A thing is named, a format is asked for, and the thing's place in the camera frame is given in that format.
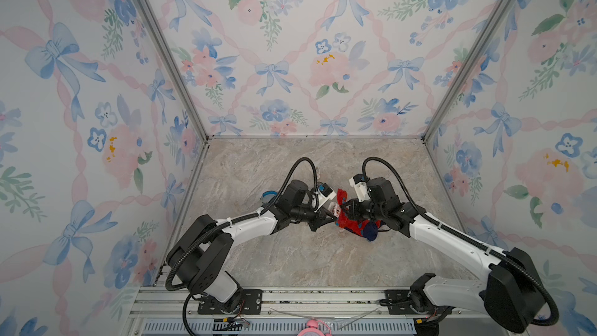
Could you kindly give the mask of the pink white watch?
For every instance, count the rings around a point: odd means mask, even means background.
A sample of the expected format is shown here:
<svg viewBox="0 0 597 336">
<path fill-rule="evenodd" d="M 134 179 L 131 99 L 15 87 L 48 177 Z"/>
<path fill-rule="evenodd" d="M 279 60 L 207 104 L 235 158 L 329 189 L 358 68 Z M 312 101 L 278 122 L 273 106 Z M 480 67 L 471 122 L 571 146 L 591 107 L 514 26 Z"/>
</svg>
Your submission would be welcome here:
<svg viewBox="0 0 597 336">
<path fill-rule="evenodd" d="M 341 207 L 336 202 L 331 202 L 328 210 L 329 210 L 330 214 L 336 219 L 341 214 Z"/>
</svg>

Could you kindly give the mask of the red blue patterned cloth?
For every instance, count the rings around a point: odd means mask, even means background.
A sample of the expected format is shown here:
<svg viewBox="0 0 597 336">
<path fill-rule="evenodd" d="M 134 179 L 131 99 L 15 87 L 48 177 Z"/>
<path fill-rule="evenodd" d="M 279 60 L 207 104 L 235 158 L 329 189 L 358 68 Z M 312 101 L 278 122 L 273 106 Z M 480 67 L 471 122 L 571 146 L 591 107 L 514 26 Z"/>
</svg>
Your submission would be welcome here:
<svg viewBox="0 0 597 336">
<path fill-rule="evenodd" d="M 348 219 L 344 212 L 342 205 L 348 201 L 348 193 L 345 190 L 337 190 L 337 205 L 334 207 L 334 215 L 337 217 L 336 225 L 344 230 L 347 230 L 354 235 L 366 239 L 368 242 L 373 242 L 383 226 L 381 221 L 362 220 L 354 221 Z"/>
</svg>

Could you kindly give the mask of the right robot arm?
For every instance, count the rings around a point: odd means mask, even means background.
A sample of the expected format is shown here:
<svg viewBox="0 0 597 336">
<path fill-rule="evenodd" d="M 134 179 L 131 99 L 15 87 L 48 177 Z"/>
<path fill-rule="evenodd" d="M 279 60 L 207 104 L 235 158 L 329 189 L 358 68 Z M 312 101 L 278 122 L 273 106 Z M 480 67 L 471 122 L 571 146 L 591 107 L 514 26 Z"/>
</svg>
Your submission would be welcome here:
<svg viewBox="0 0 597 336">
<path fill-rule="evenodd" d="M 464 266 L 472 280 L 421 275 L 406 300 L 389 307 L 409 306 L 417 314 L 434 313 L 436 324 L 456 308 L 488 315 L 512 333 L 528 326 L 550 327 L 560 320 L 556 300 L 544 287 L 532 258 L 523 250 L 505 250 L 462 233 L 412 201 L 401 202 L 390 181 L 359 174 L 349 180 L 355 198 L 341 210 L 355 222 L 380 222 L 406 238 L 438 250 Z"/>
</svg>

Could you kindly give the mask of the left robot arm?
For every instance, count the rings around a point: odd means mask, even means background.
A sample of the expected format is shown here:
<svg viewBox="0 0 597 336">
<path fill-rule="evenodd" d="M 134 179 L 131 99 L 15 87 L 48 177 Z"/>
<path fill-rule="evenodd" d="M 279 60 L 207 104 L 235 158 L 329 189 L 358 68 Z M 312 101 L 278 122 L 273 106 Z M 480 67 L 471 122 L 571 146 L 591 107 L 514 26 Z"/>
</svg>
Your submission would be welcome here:
<svg viewBox="0 0 597 336">
<path fill-rule="evenodd" d="M 292 224 L 306 223 L 315 232 L 335 221 L 336 192 L 327 184 L 309 188 L 291 181 L 280 193 L 266 193 L 267 203 L 256 211 L 231 219 L 203 215 L 195 220 L 166 257 L 165 288 L 208 296 L 231 311 L 243 288 L 223 266 L 230 251 L 250 240 L 278 233 Z"/>
</svg>

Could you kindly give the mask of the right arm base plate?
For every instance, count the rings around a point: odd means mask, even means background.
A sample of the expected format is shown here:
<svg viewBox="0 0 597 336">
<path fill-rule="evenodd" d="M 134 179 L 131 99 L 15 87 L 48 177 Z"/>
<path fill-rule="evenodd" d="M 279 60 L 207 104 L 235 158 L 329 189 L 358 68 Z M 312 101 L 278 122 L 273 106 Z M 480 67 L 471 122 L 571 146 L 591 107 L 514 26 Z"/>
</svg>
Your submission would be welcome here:
<svg viewBox="0 0 597 336">
<path fill-rule="evenodd" d="M 391 315 L 421 315 L 424 317 L 442 314 L 445 306 L 436 306 L 422 290 L 387 289 L 379 305 L 386 307 Z"/>
</svg>

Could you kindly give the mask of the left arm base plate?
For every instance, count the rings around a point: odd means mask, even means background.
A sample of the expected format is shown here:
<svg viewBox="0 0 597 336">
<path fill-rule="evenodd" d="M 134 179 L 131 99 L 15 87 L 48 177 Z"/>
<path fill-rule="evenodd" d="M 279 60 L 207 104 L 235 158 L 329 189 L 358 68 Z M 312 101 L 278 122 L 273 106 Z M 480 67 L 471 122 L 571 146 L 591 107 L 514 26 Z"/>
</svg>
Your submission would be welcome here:
<svg viewBox="0 0 597 336">
<path fill-rule="evenodd" d="M 200 315 L 259 315 L 264 291 L 240 289 L 227 302 L 219 302 L 213 296 L 200 298 L 197 313 Z"/>
</svg>

